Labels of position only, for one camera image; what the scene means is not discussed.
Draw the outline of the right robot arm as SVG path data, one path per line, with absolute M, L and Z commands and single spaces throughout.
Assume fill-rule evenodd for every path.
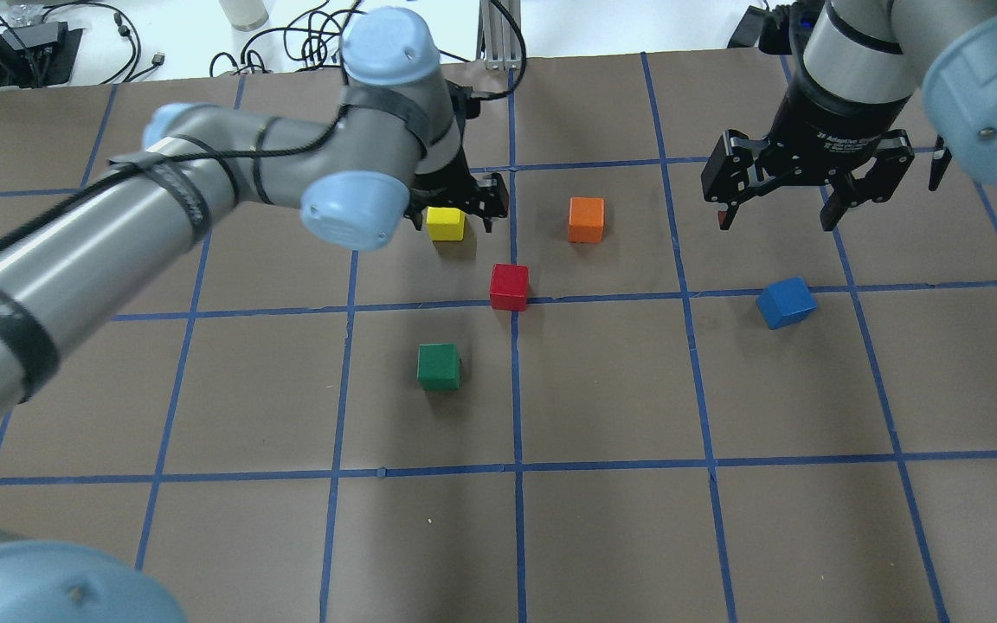
M 915 156 L 895 125 L 915 91 L 936 132 L 929 188 L 951 164 L 997 188 L 997 1 L 795 1 L 768 15 L 759 46 L 795 71 L 768 133 L 725 131 L 704 167 L 722 230 L 780 188 L 826 186 L 827 232 L 890 201 Z

